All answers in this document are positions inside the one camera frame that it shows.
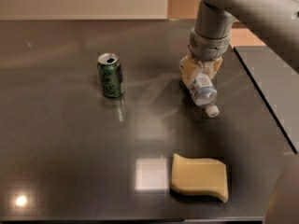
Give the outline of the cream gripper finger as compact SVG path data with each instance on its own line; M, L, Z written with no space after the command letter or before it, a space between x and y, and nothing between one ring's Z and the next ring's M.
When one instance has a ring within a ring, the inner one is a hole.
M222 57L217 58L213 61L203 62L204 73L208 75L209 79L212 80L218 73L222 64Z
M195 77L203 71L203 68L199 62L187 55L180 61L179 70L183 83L189 87Z

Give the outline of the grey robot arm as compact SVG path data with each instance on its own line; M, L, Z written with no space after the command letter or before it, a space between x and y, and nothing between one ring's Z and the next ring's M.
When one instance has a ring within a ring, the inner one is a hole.
M299 0L201 0L180 66L184 82L216 76L234 21L242 22L294 71L299 68Z

